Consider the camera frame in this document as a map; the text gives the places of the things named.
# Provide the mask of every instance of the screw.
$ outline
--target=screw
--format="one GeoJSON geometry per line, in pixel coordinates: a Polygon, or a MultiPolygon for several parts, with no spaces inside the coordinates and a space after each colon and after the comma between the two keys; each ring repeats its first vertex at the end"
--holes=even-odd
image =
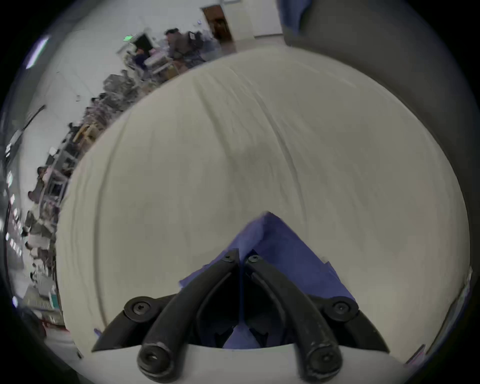
{"type": "Polygon", "coordinates": [[[149,373],[165,372],[170,366],[170,356],[163,348],[149,345],[140,350],[138,365],[149,373]]]}
{"type": "Polygon", "coordinates": [[[133,313],[136,315],[144,315],[150,309],[150,305],[144,301],[138,302],[133,306],[133,313]]]}
{"type": "Polygon", "coordinates": [[[348,311],[350,311],[349,305],[347,303],[344,303],[343,301],[335,303],[335,305],[333,306],[333,309],[339,315],[343,315],[345,313],[348,313],[348,311]]]}
{"type": "Polygon", "coordinates": [[[308,367],[317,373],[330,373],[340,368],[341,360],[331,347],[318,348],[310,354],[308,367]]]}

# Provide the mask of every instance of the mattress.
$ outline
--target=mattress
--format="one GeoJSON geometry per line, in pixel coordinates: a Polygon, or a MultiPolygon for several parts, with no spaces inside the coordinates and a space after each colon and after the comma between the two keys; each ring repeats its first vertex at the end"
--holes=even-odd
{"type": "Polygon", "coordinates": [[[271,46],[162,85],[80,161],[57,233],[79,350],[129,299],[177,292],[263,211],[331,263],[394,357],[432,343],[469,263],[448,160],[368,76],[271,46]]]}

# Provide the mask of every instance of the blue cloth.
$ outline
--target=blue cloth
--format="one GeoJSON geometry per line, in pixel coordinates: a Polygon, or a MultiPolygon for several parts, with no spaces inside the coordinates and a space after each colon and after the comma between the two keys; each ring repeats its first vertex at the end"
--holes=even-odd
{"type": "MultiPolygon", "coordinates": [[[[255,251],[288,277],[305,294],[326,299],[334,296],[346,296],[354,300],[341,283],[331,264],[323,263],[279,217],[270,212],[249,223],[218,257],[181,280],[180,286],[186,286],[232,249],[239,250],[240,265],[243,265],[248,254],[255,251]]],[[[259,347],[243,322],[242,291],[242,280],[240,280],[240,322],[225,343],[224,348],[259,347]]]]}
{"type": "Polygon", "coordinates": [[[145,60],[147,60],[147,55],[144,53],[139,53],[133,58],[133,61],[135,64],[137,64],[140,68],[142,68],[144,71],[147,70],[147,66],[145,65],[145,60]]]}
{"type": "Polygon", "coordinates": [[[311,3],[312,0],[278,0],[281,23],[298,33],[301,16],[311,3]]]}

